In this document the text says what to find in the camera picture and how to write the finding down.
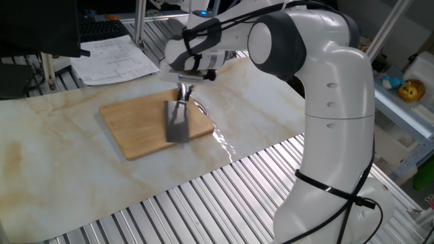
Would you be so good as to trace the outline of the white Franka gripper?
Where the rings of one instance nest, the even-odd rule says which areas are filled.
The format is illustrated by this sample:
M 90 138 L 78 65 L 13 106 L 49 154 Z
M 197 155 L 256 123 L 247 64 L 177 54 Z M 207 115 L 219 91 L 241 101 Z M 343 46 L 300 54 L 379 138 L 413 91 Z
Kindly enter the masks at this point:
M 211 84 L 216 80 L 215 70 L 196 70 L 196 71 L 175 71 L 164 58 L 160 61 L 159 77 L 162 81 L 177 83 L 177 100 L 183 99 L 183 84 Z M 193 92 L 194 85 L 190 85 L 185 94 L 188 102 Z

